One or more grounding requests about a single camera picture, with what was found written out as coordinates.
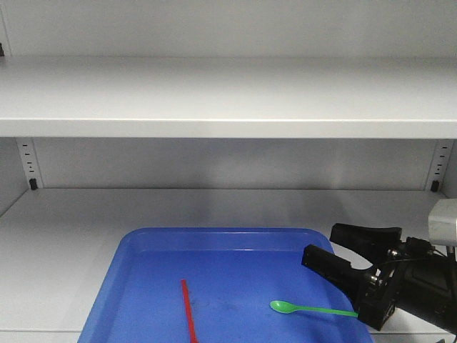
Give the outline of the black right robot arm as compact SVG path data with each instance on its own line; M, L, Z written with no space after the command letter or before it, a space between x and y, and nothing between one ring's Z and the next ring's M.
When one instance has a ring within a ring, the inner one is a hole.
M316 245L303 250L302 264L340 289L358 319L380 330L395 309L456 333L456 251L440 253L424 239L401 240L399 227L334 224L330 240L371 263L351 263Z

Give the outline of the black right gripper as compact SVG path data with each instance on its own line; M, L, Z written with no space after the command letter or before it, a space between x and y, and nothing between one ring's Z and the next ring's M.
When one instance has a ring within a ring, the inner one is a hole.
M350 261L316 245L303 250L301 264L339 288L357 304L358 319L381 330L402 309L446 331L456 330L456 248L438 251L430 242L409 237L402 228L370 228L336 223L330 241L345 247L381 272L368 288L373 267L355 269Z

